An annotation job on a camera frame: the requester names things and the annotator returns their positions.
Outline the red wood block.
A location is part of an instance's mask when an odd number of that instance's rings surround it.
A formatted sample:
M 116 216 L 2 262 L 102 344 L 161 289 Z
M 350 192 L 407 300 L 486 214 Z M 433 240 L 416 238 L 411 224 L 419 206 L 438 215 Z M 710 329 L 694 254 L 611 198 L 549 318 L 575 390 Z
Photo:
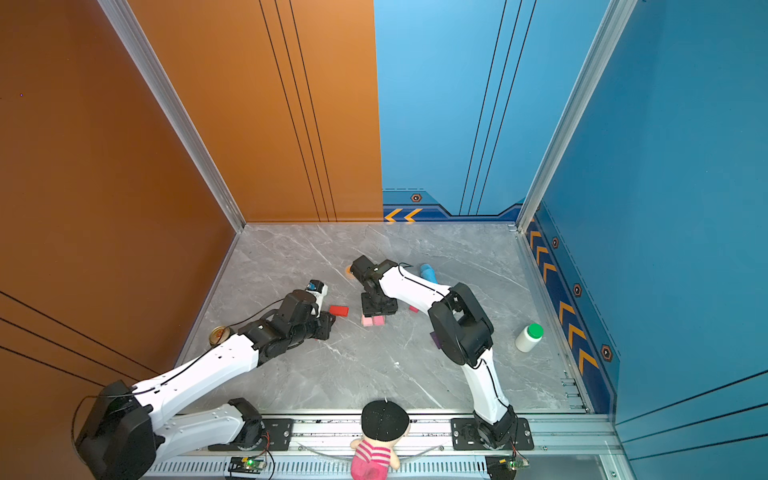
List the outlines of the red wood block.
M 329 307 L 329 313 L 337 317 L 346 318 L 349 315 L 349 308 L 346 306 L 332 305 Z

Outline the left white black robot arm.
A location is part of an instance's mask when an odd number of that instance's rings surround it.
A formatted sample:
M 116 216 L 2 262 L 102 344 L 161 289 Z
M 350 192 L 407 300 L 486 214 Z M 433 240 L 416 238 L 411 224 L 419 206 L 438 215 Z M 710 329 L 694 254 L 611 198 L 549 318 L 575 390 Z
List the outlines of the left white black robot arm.
M 132 386 L 107 385 L 74 440 L 79 458 L 97 479 L 139 479 L 153 465 L 201 448 L 256 448 L 265 426 L 248 400 L 184 410 L 306 339 L 328 339 L 335 317 L 322 308 L 327 293 L 327 285 L 313 280 L 199 357 Z

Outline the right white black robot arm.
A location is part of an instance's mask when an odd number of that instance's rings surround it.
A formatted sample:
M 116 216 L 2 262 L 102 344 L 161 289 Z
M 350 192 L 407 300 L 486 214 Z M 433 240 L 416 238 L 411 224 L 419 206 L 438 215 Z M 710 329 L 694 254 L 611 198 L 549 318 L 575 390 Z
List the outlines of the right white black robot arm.
M 350 272 L 364 289 L 365 316 L 392 315 L 403 302 L 429 317 L 440 350 L 465 375 L 481 442 L 490 449 L 512 442 L 518 417 L 495 369 L 494 327 L 471 289 L 463 283 L 430 282 L 408 272 L 401 263 L 385 260 L 375 264 L 365 255 L 353 261 Z

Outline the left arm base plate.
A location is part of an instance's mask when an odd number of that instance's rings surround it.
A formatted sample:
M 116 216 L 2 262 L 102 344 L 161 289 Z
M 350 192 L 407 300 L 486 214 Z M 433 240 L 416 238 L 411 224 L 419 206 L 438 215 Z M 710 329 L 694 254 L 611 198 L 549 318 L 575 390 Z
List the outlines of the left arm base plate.
M 241 451 L 287 451 L 293 434 L 294 420 L 266 418 L 248 421 L 234 444 Z

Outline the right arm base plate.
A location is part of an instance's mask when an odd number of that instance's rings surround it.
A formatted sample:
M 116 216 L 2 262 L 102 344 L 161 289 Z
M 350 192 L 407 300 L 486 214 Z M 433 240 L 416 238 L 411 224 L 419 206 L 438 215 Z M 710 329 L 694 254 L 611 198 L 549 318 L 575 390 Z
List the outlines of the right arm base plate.
M 535 449 L 533 434 L 527 419 L 518 417 L 514 431 L 507 437 L 503 445 L 492 447 L 479 434 L 477 422 L 470 418 L 452 418 L 450 420 L 453 449 L 456 451 L 469 450 L 516 450 L 533 451 Z

